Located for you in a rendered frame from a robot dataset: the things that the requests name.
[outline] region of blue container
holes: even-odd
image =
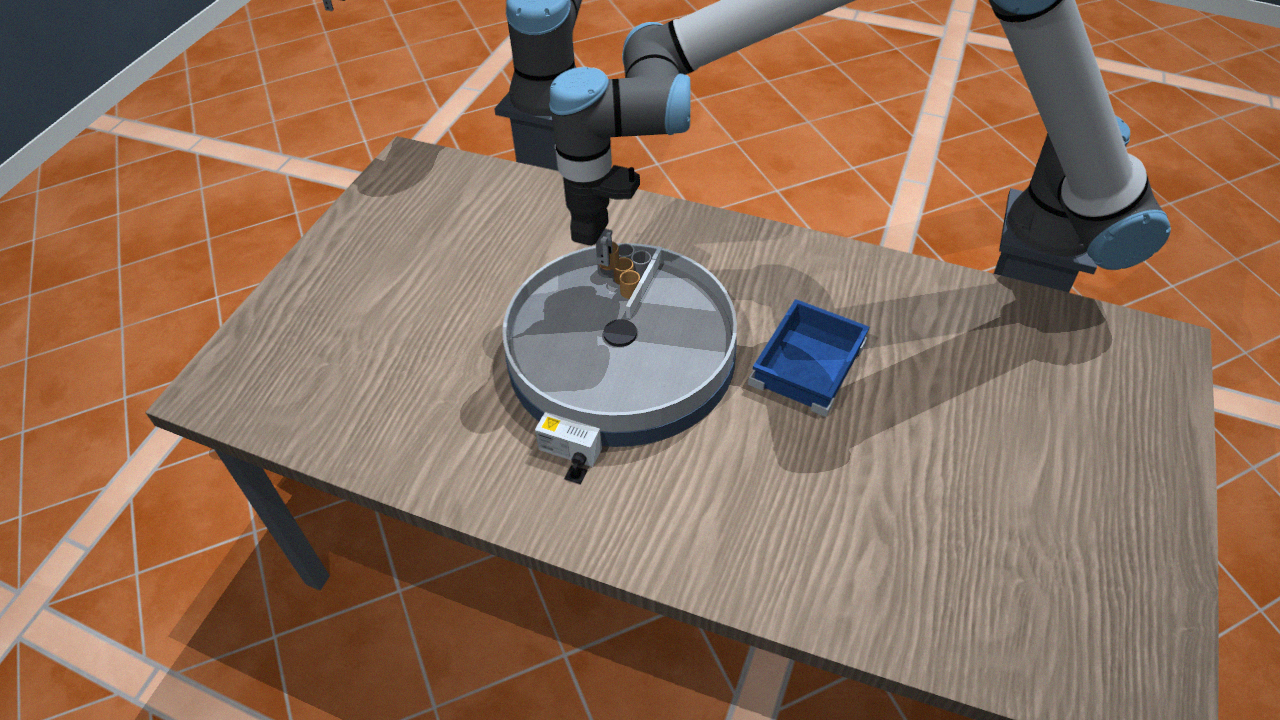
[[[750,384],[826,415],[868,331],[861,323],[796,300],[751,366],[755,382]]]

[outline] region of black circle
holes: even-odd
[[[604,325],[604,342],[613,347],[626,347],[636,340],[636,327],[631,320],[613,320]]]

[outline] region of tiled floor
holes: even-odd
[[[588,0],[581,65],[709,0]],[[252,0],[113,114],[353,170],[506,38],[498,0]],[[942,24],[948,0],[851,9]],[[1079,0],[1098,58],[1280,95],[1280,29]],[[972,24],[1002,37],[986,0]],[[940,41],[819,18],[692,76],[692,128],[618,140],[644,188],[879,242]],[[509,67],[442,138],[513,159]],[[1210,328],[1215,383],[1280,401],[1280,109],[1103,73],[1174,223],[1078,292]],[[969,45],[915,252],[978,269],[1044,131],[1011,53]],[[0,199],[0,582],[32,575],[143,415],[339,193],[86,131]],[[1280,716],[1280,430],[1217,415],[1221,714]],[[748,648],[275,478],[332,579],[306,588],[182,441],[50,609],[273,719],[726,715]],[[946,714],[795,665],[782,720]],[[19,643],[0,719],[147,717]]]

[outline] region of blue joint cap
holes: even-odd
[[[552,81],[552,114],[572,115],[595,105],[609,88],[609,76],[598,68],[573,68]]]
[[[671,81],[671,92],[667,94],[667,135],[689,129],[691,104],[689,76],[681,73]]]
[[[568,18],[570,0],[507,0],[507,23],[521,35],[547,35]]]
[[[1170,229],[1164,210],[1143,210],[1094,237],[1089,242],[1089,258],[1105,270],[1133,268],[1165,246]]]
[[[627,42],[631,42],[631,36],[635,35],[637,29],[640,29],[640,28],[643,28],[645,26],[658,26],[658,27],[662,27],[662,23],[640,23],[636,27],[631,28],[631,32],[627,33],[627,38],[622,41],[622,47],[626,47]]]
[[[1057,0],[991,0],[992,5],[998,6],[1010,15],[1034,15],[1036,13],[1043,13],[1053,5],[1053,3],[1057,3]]]

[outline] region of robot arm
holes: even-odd
[[[1169,219],[1142,163],[1125,151],[1126,128],[1112,114],[1075,0],[989,1],[1048,131],[1030,187],[1006,214],[997,273],[1041,282],[1036,278],[1044,273],[1066,272],[1074,281],[1078,270],[1147,260],[1169,237]],[[570,3],[508,0],[517,77],[520,15],[576,18],[577,5],[570,10]],[[571,69],[554,77],[544,97],[573,240],[596,243],[608,224],[608,200],[631,197],[639,187],[634,169],[613,165],[611,138],[685,132],[689,73],[844,4],[719,0],[667,24],[640,24],[625,42],[626,77],[614,81],[595,68],[572,69],[568,23]]]

